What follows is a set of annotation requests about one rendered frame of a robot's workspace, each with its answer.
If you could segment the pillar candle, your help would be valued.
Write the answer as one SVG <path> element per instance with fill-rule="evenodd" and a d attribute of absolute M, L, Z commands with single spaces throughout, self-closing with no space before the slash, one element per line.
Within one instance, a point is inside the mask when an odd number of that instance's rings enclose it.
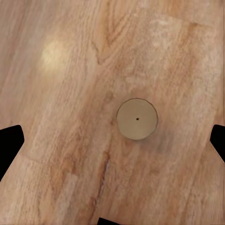
<path fill-rule="evenodd" d="M 141 140 L 152 135 L 157 129 L 158 113 L 146 99 L 133 98 L 119 107 L 116 123 L 123 135 Z"/>

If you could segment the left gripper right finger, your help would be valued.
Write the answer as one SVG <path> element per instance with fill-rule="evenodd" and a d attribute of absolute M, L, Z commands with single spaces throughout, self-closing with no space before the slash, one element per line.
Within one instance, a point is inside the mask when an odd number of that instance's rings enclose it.
<path fill-rule="evenodd" d="M 213 126 L 210 142 L 225 162 L 225 126 L 217 124 Z"/>

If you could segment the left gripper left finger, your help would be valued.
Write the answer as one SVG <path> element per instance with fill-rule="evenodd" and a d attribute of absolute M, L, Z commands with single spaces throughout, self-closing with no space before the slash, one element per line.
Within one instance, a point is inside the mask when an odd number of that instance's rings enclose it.
<path fill-rule="evenodd" d="M 0 181 L 24 144 L 21 125 L 0 130 Z"/>

